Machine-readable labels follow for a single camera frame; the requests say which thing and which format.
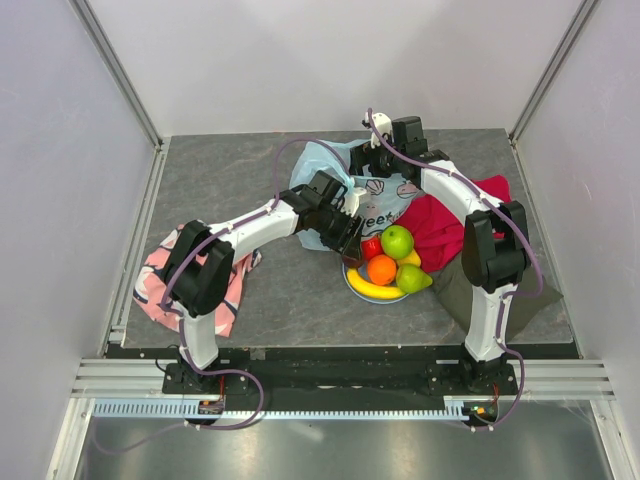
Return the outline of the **green fake pear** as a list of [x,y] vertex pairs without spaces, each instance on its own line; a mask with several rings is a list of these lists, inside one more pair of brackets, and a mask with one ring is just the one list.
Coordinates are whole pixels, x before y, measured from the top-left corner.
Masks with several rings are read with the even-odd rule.
[[395,283],[405,294],[414,294],[429,288],[433,279],[419,266],[403,264],[397,269]]

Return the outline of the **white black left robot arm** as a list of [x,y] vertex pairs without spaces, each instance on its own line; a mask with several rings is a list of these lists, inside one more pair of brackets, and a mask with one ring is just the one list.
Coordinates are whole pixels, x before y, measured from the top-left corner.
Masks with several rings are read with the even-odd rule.
[[370,199],[324,171],[307,184],[282,191],[252,212],[220,224],[184,225],[164,264],[160,307],[178,316],[180,352],[189,363],[185,382],[208,393],[219,382],[215,310],[229,290],[234,265],[264,245],[313,230],[322,245],[342,257],[362,259],[364,219],[358,209]]

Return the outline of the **green fake lime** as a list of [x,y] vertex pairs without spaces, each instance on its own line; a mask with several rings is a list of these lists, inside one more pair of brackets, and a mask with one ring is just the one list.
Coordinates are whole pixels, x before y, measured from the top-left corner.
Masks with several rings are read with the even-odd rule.
[[414,248],[411,232],[401,225],[387,227],[380,236],[383,252],[394,260],[406,258]]

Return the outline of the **dark red fake fruit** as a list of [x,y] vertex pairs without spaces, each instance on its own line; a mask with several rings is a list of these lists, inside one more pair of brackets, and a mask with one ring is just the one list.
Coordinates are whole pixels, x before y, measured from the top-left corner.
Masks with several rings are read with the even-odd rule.
[[341,257],[341,260],[343,262],[343,265],[346,268],[350,268],[350,269],[359,269],[365,263],[365,260],[363,258],[353,258],[346,255],[343,255]]

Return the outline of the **yellow fake banana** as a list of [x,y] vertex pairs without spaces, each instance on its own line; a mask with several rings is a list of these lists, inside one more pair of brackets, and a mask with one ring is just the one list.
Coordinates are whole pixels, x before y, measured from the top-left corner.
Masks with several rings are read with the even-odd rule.
[[352,290],[370,299],[391,301],[406,296],[406,294],[397,287],[378,286],[371,283],[362,277],[356,269],[348,268],[345,271],[345,278]]

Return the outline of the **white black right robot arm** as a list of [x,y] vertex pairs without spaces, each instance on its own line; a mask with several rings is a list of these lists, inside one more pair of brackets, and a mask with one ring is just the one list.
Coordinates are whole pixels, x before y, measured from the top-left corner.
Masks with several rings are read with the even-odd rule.
[[351,171],[401,175],[438,200],[463,226],[463,272],[472,286],[471,318],[459,360],[458,381],[477,394],[506,367],[506,327],[513,297],[535,256],[526,212],[503,202],[464,176],[449,157],[430,150],[416,116],[390,119],[367,111],[370,140],[351,150]]

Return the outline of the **fake orange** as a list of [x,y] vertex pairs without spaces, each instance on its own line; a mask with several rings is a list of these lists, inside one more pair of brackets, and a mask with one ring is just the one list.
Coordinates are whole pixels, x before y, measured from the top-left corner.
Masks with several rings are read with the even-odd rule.
[[372,257],[366,265],[370,282],[378,286],[392,284],[396,278],[397,268],[396,261],[385,254]]

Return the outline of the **translucent light blue plastic bag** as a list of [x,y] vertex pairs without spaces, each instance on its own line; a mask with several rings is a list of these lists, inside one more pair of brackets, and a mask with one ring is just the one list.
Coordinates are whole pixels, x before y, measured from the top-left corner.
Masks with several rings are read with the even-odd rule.
[[358,215],[363,218],[363,240],[381,234],[407,211],[414,199],[424,195],[400,174],[394,174],[389,178],[374,177],[369,174],[368,168],[365,168],[364,176],[350,177],[328,149],[313,142],[306,144],[298,158],[289,186],[308,183],[320,170],[339,179],[348,191],[363,188],[369,192],[369,200],[360,204],[358,209]]

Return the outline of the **yellow fake mango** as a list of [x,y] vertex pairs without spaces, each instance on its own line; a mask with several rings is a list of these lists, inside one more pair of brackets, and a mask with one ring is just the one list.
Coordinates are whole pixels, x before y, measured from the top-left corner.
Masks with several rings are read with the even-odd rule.
[[413,249],[406,257],[402,258],[402,259],[398,259],[396,261],[398,266],[401,265],[414,265],[417,267],[421,266],[421,258],[418,255],[418,253],[416,252],[415,249]]

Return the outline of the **red fake apple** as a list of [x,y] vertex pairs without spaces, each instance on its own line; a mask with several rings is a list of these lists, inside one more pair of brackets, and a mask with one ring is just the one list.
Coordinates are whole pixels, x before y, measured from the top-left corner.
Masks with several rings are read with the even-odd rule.
[[383,255],[384,250],[379,236],[373,236],[361,243],[362,255],[366,261],[370,261],[376,256]]

